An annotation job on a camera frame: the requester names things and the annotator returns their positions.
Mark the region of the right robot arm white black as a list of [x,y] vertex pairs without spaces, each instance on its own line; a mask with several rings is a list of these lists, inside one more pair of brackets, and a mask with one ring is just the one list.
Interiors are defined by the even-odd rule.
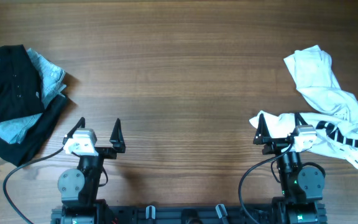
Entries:
[[321,224],[326,223],[323,199],[325,170],[313,162],[301,161],[301,152],[310,149],[317,133],[295,114],[295,128],[283,138],[273,138],[269,133],[264,115],[259,116],[253,143],[263,145],[262,154],[273,154],[277,163],[278,177],[282,196],[272,199],[268,217],[262,223],[278,224]]

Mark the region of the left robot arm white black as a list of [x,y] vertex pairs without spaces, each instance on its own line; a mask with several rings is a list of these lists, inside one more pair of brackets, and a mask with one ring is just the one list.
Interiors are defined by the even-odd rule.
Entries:
[[103,186],[101,175],[106,173],[104,161],[126,151],[121,120],[114,124],[109,140],[111,147],[97,147],[96,142],[96,134],[85,127],[84,117],[63,138],[63,150],[79,157],[79,162],[77,168],[66,170],[58,179],[62,209],[52,212],[50,223],[117,223],[114,212],[104,199],[97,199],[97,194]]

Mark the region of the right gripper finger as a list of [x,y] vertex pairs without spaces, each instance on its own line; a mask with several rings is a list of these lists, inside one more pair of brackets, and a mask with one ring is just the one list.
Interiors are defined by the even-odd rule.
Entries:
[[308,123],[304,120],[304,118],[301,116],[300,113],[296,112],[294,113],[295,118],[295,126],[299,125],[307,125]]
[[268,144],[271,140],[264,114],[259,115],[258,127],[254,136],[253,144]]

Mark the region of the white polo shirt black print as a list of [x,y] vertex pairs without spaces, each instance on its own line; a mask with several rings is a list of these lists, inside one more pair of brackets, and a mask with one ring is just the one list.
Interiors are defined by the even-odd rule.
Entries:
[[358,100],[341,89],[331,69],[331,56],[315,45],[283,61],[296,90],[315,110],[301,114],[317,132],[309,151],[344,159],[358,170]]

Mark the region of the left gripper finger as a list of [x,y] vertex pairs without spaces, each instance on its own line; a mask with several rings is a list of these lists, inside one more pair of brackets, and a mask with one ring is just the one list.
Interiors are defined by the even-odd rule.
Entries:
[[113,148],[125,148],[124,137],[122,134],[121,120],[118,118],[114,124],[113,131],[109,142],[112,144]]
[[64,136],[65,139],[72,138],[74,132],[79,128],[85,128],[85,118],[81,117],[74,127]]

